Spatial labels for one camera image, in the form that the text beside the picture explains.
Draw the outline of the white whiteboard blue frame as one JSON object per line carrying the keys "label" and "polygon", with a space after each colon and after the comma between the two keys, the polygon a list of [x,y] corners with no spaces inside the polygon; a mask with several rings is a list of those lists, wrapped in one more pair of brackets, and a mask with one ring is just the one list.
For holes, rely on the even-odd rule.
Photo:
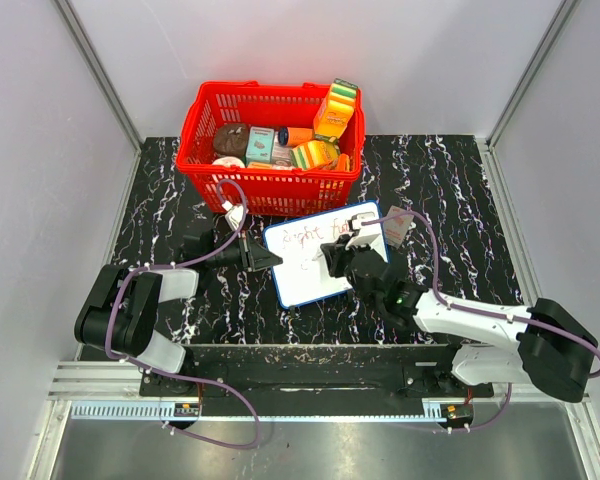
{"label": "white whiteboard blue frame", "polygon": [[306,305],[351,289],[346,278],[328,274],[324,258],[319,261],[311,258],[320,252],[321,244],[335,242],[349,232],[347,221],[353,215],[368,211],[381,217],[378,203],[365,201],[274,224],[264,230],[265,247],[283,259],[281,265],[272,268],[283,308]]}

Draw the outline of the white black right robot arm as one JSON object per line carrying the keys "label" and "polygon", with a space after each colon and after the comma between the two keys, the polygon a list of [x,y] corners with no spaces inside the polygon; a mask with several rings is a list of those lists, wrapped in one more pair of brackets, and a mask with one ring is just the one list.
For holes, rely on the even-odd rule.
{"label": "white black right robot arm", "polygon": [[436,387],[448,396],[469,385],[531,384],[557,400],[578,403],[593,374],[595,337],[558,302],[499,306],[442,295],[407,280],[406,265],[388,262],[348,235],[320,247],[327,272],[397,330],[420,330],[467,340],[439,366]]}

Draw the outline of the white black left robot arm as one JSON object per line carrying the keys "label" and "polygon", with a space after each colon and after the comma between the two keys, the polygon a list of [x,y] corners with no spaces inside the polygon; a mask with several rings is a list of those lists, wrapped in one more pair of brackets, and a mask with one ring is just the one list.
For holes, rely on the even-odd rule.
{"label": "white black left robot arm", "polygon": [[163,371],[161,381],[167,389],[179,396],[188,394],[195,387],[197,373],[185,364],[185,348],[155,329],[158,306],[203,292],[216,268],[235,266],[256,272],[283,263],[246,231],[225,241],[227,247],[221,249],[214,242],[213,230],[186,235],[176,256],[176,262],[186,267],[152,268],[140,273],[129,282],[120,302],[116,297],[128,270],[112,264],[103,266],[76,319],[75,339],[103,351],[110,317],[114,316],[110,350]]}

